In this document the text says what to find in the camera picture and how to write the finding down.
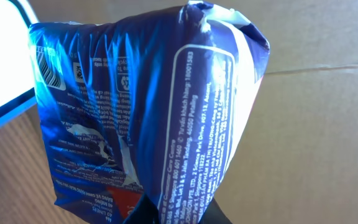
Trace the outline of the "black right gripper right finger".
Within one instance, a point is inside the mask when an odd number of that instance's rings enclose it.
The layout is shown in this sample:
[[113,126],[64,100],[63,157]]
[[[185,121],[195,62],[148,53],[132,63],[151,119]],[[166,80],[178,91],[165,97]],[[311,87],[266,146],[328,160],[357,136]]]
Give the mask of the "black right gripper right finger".
[[232,224],[232,222],[220,209],[217,201],[212,199],[201,217],[199,224]]

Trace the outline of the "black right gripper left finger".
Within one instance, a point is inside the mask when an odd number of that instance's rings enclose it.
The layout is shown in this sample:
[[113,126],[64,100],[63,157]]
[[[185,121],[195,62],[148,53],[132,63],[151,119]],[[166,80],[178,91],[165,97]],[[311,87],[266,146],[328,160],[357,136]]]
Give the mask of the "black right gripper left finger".
[[159,224],[158,210],[155,204],[143,194],[135,209],[124,220],[123,224]]

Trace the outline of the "purple Carefree pad pack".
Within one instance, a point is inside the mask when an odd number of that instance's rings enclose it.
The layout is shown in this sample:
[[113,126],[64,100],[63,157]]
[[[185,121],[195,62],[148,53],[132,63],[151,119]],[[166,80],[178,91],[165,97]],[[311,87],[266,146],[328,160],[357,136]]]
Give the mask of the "purple Carefree pad pack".
[[55,205],[123,223],[143,194],[160,223],[199,223],[249,119],[270,44],[205,1],[108,24],[30,26]]

